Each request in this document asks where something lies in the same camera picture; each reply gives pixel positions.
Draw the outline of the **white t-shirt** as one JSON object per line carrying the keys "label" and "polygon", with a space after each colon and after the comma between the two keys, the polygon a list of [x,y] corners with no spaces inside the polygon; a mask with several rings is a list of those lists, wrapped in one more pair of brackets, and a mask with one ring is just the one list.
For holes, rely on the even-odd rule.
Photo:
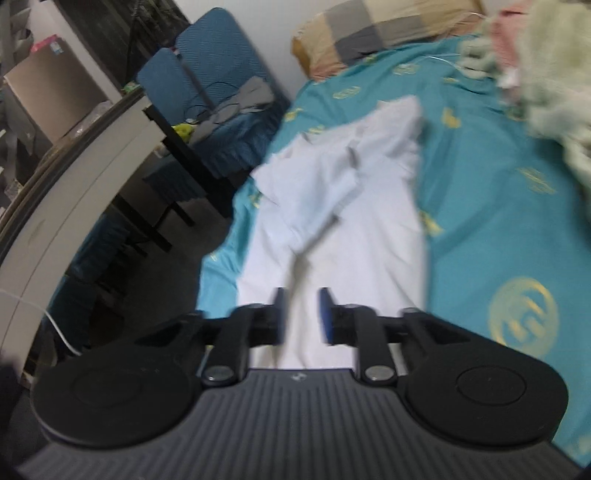
{"label": "white t-shirt", "polygon": [[320,135],[301,133],[253,172],[259,209],[238,305],[287,292],[286,336],[250,353],[254,368],[348,368],[325,340],[318,291],[385,316],[427,304],[428,252],[416,200],[423,112],[414,95]]}

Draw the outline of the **teal patterned bed sheet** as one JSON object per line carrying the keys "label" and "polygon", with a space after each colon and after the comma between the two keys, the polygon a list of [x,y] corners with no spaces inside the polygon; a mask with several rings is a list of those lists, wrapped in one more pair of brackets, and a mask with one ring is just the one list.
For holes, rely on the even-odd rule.
{"label": "teal patterned bed sheet", "polygon": [[428,305],[463,327],[546,361],[569,406],[556,435],[590,460],[590,226],[561,147],[530,136],[490,80],[458,72],[460,40],[411,43],[310,82],[270,151],[297,134],[360,119],[416,95],[427,129],[419,207],[429,237]]}

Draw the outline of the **yellow-green plush toy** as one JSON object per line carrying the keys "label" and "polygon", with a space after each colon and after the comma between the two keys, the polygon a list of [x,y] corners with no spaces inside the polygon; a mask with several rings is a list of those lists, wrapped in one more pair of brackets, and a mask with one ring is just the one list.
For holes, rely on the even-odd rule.
{"label": "yellow-green plush toy", "polygon": [[173,130],[183,142],[188,143],[193,134],[194,126],[188,123],[180,123],[174,125]]}

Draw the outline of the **white black-edged desk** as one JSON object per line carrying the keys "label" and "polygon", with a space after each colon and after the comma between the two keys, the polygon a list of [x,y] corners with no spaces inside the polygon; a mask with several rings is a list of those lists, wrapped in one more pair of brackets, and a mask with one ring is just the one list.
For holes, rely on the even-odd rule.
{"label": "white black-edged desk", "polygon": [[[103,211],[162,143],[136,89],[42,165],[1,218],[1,360],[21,371],[57,285]],[[232,212],[235,188],[215,178],[205,195]]]}

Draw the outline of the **blue covered chair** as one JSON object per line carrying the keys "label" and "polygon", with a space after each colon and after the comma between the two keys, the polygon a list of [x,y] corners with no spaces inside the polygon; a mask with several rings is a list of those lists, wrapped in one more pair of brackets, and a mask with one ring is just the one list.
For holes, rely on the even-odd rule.
{"label": "blue covered chair", "polygon": [[209,10],[177,37],[175,46],[197,88],[198,96],[186,111],[186,118],[197,120],[197,124],[253,76],[273,88],[276,100],[266,110],[239,115],[190,146],[217,178],[252,170],[263,162],[280,129],[290,106],[287,97],[228,10]]}
{"label": "blue covered chair", "polygon": [[164,133],[162,159],[143,180],[166,207],[189,227],[194,221],[180,206],[205,196],[215,178],[174,127],[186,120],[186,111],[198,96],[190,77],[172,50],[162,48],[146,62],[137,80],[151,102],[148,118]]}

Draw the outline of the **grey cloth on chair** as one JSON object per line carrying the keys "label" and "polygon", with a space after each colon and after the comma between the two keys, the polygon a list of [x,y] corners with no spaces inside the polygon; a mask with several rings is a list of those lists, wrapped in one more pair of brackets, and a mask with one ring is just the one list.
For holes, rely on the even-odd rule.
{"label": "grey cloth on chair", "polygon": [[218,127],[228,124],[230,120],[239,115],[266,110],[273,105],[274,100],[276,100],[276,96],[274,96],[273,88],[269,83],[259,76],[249,78],[238,89],[238,93],[228,100],[222,101],[204,121],[199,122],[193,128],[188,145],[193,146],[206,139]]}

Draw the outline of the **green fleece blanket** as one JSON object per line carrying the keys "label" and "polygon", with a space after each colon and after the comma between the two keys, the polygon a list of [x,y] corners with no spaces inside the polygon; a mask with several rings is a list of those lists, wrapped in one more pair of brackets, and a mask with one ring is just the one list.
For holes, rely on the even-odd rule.
{"label": "green fleece blanket", "polygon": [[460,43],[458,66],[473,79],[491,77],[512,114],[530,133],[554,140],[586,194],[590,193],[590,3],[531,1],[517,46],[520,85],[501,89],[490,38],[494,16]]}

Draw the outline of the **cardboard box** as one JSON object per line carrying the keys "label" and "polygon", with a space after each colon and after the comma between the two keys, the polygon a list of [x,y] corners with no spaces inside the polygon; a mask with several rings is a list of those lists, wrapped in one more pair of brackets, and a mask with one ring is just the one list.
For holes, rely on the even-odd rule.
{"label": "cardboard box", "polygon": [[59,141],[107,100],[61,38],[30,54],[10,70],[4,80],[51,143]]}

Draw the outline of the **checkered pillow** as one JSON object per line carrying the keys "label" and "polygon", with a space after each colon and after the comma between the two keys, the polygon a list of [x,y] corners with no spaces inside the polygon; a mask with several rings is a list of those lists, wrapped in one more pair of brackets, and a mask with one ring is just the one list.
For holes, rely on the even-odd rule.
{"label": "checkered pillow", "polygon": [[480,1],[343,1],[299,30],[312,27],[318,32],[322,42],[318,70],[325,80],[384,49],[469,33],[483,14]]}

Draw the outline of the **dark window grille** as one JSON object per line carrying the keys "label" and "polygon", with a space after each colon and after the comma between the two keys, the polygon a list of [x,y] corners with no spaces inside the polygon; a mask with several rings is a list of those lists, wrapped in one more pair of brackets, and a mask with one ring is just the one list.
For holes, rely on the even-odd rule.
{"label": "dark window grille", "polygon": [[118,89],[189,25],[170,0],[64,0],[56,6]]}

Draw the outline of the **pink fleece blanket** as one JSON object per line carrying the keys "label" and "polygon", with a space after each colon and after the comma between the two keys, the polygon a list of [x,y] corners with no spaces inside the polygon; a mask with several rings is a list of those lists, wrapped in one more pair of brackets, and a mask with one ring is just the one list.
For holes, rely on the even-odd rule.
{"label": "pink fleece blanket", "polygon": [[531,6],[531,1],[518,1],[501,9],[491,23],[490,38],[500,72],[498,85],[501,89],[511,90],[520,85],[517,43],[526,26]]}

